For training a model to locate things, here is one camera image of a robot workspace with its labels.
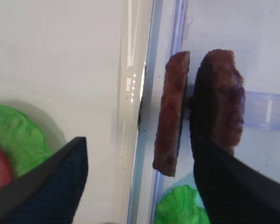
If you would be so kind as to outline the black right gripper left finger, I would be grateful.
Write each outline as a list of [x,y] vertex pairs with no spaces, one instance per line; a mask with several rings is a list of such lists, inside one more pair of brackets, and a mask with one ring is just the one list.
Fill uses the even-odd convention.
[[71,224],[88,176],[85,137],[0,188],[0,224]]

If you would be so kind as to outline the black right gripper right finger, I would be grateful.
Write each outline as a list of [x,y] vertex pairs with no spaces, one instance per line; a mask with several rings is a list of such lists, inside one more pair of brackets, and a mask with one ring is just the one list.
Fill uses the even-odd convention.
[[198,138],[194,178],[213,224],[280,224],[280,184],[208,138]]

